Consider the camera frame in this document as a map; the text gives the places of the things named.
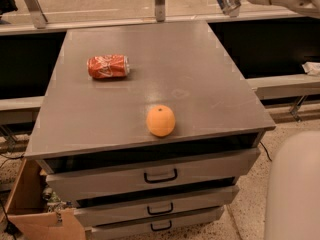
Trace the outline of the bottom grey drawer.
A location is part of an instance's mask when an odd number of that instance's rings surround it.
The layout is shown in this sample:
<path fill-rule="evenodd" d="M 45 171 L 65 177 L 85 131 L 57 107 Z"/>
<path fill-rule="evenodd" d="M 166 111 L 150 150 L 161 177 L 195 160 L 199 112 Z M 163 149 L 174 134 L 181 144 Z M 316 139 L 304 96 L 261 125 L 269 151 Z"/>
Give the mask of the bottom grey drawer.
<path fill-rule="evenodd" d="M 93 227 L 94 240 L 112 240 L 143 233 L 156 233 L 193 224 L 219 220 L 224 208 L 209 207 L 187 212 L 161 215 L 153 218 L 137 219 Z"/>

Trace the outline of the metal railing frame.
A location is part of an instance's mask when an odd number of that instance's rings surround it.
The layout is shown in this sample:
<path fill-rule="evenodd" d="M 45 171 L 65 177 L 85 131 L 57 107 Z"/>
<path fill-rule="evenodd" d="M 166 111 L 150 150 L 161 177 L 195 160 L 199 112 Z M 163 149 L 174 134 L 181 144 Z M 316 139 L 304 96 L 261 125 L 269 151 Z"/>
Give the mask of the metal railing frame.
<path fill-rule="evenodd" d="M 177 21 L 299 17 L 285 7 L 241 0 L 237 17 L 223 14 L 217 0 L 1 0 L 1 33 L 59 32 L 68 29 Z"/>

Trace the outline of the grey drawer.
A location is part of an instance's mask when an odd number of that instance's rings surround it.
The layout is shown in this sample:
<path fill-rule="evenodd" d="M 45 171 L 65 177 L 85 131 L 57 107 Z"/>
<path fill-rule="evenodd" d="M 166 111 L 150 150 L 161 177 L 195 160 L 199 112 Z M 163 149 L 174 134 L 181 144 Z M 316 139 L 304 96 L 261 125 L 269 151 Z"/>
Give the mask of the grey drawer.
<path fill-rule="evenodd" d="M 74 215 L 84 227 L 108 225 L 230 204 L 238 192 L 236 185 L 208 188 L 76 209 Z"/>
<path fill-rule="evenodd" d="M 153 218 L 137 219 L 93 227 L 94 240 L 112 240 L 143 233 L 156 233 L 193 224 L 219 220 L 224 208 L 209 207 L 187 212 L 161 215 Z"/>
<path fill-rule="evenodd" d="M 258 148 L 179 157 L 116 167 L 48 175 L 46 181 L 65 201 L 132 193 L 246 175 Z"/>

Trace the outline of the middle grey drawer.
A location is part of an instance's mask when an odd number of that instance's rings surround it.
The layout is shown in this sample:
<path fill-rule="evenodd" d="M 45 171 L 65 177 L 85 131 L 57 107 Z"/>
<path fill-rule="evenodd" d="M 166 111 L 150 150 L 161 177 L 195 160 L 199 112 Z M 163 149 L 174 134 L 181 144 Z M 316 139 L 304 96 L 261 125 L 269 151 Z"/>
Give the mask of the middle grey drawer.
<path fill-rule="evenodd" d="M 84 227 L 108 225 L 230 204 L 238 192 L 236 185 L 208 188 L 76 209 L 74 215 Z"/>

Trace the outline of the crushed red cola can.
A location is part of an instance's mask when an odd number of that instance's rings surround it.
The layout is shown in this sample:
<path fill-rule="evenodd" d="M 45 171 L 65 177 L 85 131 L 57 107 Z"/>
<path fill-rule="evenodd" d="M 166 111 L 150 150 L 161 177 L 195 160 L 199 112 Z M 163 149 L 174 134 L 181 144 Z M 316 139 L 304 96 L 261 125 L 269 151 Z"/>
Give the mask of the crushed red cola can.
<path fill-rule="evenodd" d="M 94 79 L 122 78 L 130 73 L 128 57 L 119 54 L 91 57 L 87 69 Z"/>

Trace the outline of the top grey drawer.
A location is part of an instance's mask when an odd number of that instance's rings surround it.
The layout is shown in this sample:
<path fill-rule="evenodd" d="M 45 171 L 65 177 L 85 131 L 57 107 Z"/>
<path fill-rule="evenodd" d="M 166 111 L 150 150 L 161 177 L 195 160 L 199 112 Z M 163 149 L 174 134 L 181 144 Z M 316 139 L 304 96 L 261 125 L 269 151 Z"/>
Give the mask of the top grey drawer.
<path fill-rule="evenodd" d="M 179 157 L 116 167 L 48 175 L 46 181 L 65 201 L 132 193 L 246 175 L 258 148 Z"/>

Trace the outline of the grey drawer cabinet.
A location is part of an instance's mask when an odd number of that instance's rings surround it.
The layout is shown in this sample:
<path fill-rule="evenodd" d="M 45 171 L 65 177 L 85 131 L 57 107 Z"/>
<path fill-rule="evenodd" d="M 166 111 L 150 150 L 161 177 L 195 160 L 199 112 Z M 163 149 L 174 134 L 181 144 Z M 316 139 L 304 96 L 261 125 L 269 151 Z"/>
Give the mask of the grey drawer cabinet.
<path fill-rule="evenodd" d="M 94 79 L 87 60 L 119 54 L 130 73 Z M 147 114 L 169 107 L 165 137 Z M 274 122 L 205 22 L 71 30 L 66 34 L 26 156 L 51 174 L 258 148 Z M 239 177 L 71 201 L 76 209 L 208 188 Z"/>

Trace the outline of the crushed silver redbull can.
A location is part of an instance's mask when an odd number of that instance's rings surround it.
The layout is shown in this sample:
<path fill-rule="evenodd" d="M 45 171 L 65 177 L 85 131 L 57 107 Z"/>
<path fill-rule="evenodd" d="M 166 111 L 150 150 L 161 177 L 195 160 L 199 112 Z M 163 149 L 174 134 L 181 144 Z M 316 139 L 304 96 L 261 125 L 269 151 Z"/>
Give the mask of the crushed silver redbull can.
<path fill-rule="evenodd" d="M 237 17 L 240 13 L 241 0 L 217 0 L 223 14 Z"/>

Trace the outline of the orange fruit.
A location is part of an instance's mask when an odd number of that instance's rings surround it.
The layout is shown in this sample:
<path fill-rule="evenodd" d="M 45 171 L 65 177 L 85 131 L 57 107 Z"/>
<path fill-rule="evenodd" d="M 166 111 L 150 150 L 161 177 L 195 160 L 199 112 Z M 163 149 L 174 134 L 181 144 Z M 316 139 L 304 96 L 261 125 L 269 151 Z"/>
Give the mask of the orange fruit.
<path fill-rule="evenodd" d="M 146 125 L 149 132 L 157 137 L 170 135 L 175 128 L 175 115 L 165 105 L 157 105 L 149 110 Z"/>

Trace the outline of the cardboard box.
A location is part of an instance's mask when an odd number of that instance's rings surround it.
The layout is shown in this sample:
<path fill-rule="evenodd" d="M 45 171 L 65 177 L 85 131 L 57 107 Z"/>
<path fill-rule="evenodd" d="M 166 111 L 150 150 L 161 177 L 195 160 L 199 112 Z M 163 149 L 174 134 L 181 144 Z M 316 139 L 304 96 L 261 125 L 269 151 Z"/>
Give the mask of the cardboard box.
<path fill-rule="evenodd" d="M 5 206 L 8 219 L 26 240 L 86 240 L 73 208 L 49 212 L 42 198 L 44 179 L 35 161 L 22 161 Z"/>

